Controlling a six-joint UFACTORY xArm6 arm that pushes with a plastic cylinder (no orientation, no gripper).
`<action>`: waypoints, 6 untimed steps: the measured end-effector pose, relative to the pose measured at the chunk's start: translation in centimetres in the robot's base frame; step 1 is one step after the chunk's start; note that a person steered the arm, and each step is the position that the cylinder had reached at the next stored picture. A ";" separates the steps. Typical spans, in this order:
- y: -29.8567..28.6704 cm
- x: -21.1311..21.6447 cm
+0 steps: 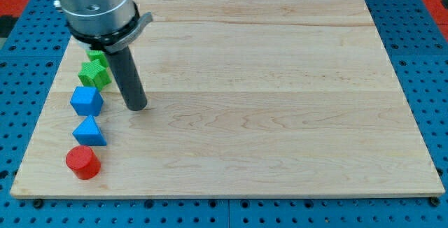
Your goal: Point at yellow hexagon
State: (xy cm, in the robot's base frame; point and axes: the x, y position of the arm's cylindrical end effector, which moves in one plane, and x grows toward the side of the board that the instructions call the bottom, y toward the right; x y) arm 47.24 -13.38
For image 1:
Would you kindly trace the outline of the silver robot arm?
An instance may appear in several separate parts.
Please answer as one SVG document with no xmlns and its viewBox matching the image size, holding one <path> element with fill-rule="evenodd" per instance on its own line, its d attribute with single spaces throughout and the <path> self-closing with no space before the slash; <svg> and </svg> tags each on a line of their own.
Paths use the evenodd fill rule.
<svg viewBox="0 0 448 228">
<path fill-rule="evenodd" d="M 133 0 L 58 0 L 73 37 L 91 50 L 124 50 L 153 21 Z"/>
</svg>

